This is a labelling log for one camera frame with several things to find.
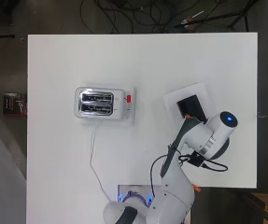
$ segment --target white table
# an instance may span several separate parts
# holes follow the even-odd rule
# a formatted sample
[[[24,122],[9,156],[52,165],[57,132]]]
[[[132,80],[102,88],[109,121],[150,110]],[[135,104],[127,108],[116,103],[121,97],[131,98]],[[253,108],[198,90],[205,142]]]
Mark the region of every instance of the white table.
[[[73,112],[87,82],[137,88],[134,126],[96,135],[93,163],[111,199],[118,184],[149,184],[150,165],[174,140],[162,96],[197,82],[239,126],[218,160],[228,172],[183,169],[198,186],[256,187],[256,34],[30,35],[28,76],[28,224],[103,223],[106,197],[89,166],[94,127]]]

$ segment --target small device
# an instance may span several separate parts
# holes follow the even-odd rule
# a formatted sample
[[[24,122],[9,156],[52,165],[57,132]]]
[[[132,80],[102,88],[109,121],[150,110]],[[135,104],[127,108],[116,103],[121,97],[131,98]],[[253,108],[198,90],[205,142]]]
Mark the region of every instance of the small device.
[[[80,119],[133,119],[133,110],[133,96],[128,91],[97,87],[76,90],[75,115]]]

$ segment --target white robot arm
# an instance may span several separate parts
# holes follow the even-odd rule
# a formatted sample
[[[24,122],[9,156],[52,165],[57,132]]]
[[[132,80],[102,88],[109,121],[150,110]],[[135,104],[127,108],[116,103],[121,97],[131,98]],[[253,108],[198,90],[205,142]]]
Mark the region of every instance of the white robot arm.
[[[162,165],[162,185],[151,207],[111,202],[104,211],[106,224],[180,224],[194,201],[193,185],[183,173],[178,157],[186,144],[205,159],[216,159],[227,148],[237,126],[236,117],[222,112],[204,125],[186,118]]]

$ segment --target black cable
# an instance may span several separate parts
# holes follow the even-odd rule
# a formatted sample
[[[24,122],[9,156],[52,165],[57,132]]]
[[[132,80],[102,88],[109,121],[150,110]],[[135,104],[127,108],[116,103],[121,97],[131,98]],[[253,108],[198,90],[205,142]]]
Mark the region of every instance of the black cable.
[[[215,165],[221,166],[221,167],[224,168],[224,170],[216,170],[216,169],[213,169],[213,168],[207,166],[207,164],[203,163],[202,167],[205,168],[205,169],[208,169],[208,170],[211,170],[211,171],[216,171],[216,172],[225,172],[225,171],[228,171],[228,166],[226,166],[224,164],[220,164],[218,162],[211,161],[211,160],[205,160],[205,161],[208,161],[208,162],[213,163]]]
[[[82,22],[82,23],[84,24],[84,26],[87,28],[87,30],[89,30],[91,34],[94,34],[94,32],[89,28],[89,26],[86,24],[86,22],[83,20],[83,17],[82,17],[81,10],[82,10],[82,8],[83,8],[84,1],[85,1],[85,0],[82,0],[81,3],[80,3],[80,7],[79,7],[79,17],[80,17],[80,19],[81,19],[81,22]]]
[[[192,6],[187,7],[187,8],[185,8],[185,9],[181,10],[181,11],[178,12],[174,17],[171,17],[171,18],[164,24],[162,30],[164,31],[166,25],[169,24],[174,18],[176,18],[176,17],[179,16],[180,14],[185,13],[186,11],[189,11],[190,9],[196,7],[196,6],[198,5],[199,2],[200,2],[200,0],[197,0]]]
[[[132,19],[128,16],[128,15],[126,15],[124,12],[122,12],[122,11],[120,11],[120,10],[118,10],[118,9],[111,9],[111,8],[105,8],[105,7],[102,7],[99,3],[98,3],[98,0],[94,0],[94,2],[95,2],[95,4],[99,7],[99,8],[101,8],[104,12],[106,12],[106,11],[115,11],[115,12],[119,12],[120,14],[122,14],[130,23],[131,23],[131,32],[132,32],[132,34],[134,33],[134,23],[133,23],[133,21],[132,21]]]
[[[204,22],[202,22],[194,31],[197,31],[201,26],[203,26],[203,24],[205,24],[206,22],[207,22],[207,20],[208,20],[208,18],[209,18],[209,16],[217,9],[217,7],[220,5],[220,4],[222,4],[222,3],[224,3],[225,2],[225,0],[215,0],[215,2],[216,2],[216,5],[210,10],[210,12],[207,14],[207,16],[205,17],[205,21]]]
[[[118,31],[118,29],[117,29],[117,27],[116,27],[116,25],[115,25],[115,22],[113,22],[112,20],[111,20],[111,18],[109,17],[109,15],[106,13],[107,11],[109,11],[109,10],[112,10],[112,11],[114,11],[114,9],[109,9],[109,8],[103,8],[101,5],[100,5],[100,3],[99,3],[99,0],[94,0],[94,3],[105,13],[105,15],[106,15],[106,17],[108,18],[108,20],[111,22],[111,24],[113,25],[113,28],[115,28],[115,30],[117,31],[117,33],[119,33],[119,31]]]
[[[152,181],[152,170],[153,170],[153,166],[154,166],[155,162],[159,161],[161,158],[166,157],[166,156],[167,156],[167,155],[160,156],[158,159],[156,159],[156,160],[152,163],[151,168],[150,168],[150,183],[151,183],[151,190],[152,190],[153,198],[155,198],[155,193],[154,193],[154,188],[153,188],[153,181]]]
[[[112,7],[112,5],[110,4],[109,0],[106,0],[106,1],[107,1],[107,3],[108,3],[109,7],[110,7],[111,9],[113,9],[113,7]],[[116,28],[115,28],[115,27],[116,27],[116,25],[115,25],[115,22],[116,22],[116,13],[113,12],[113,15],[114,15],[114,21],[113,21],[114,25],[113,25],[113,27],[112,27],[111,34],[114,34],[114,29],[116,30]]]

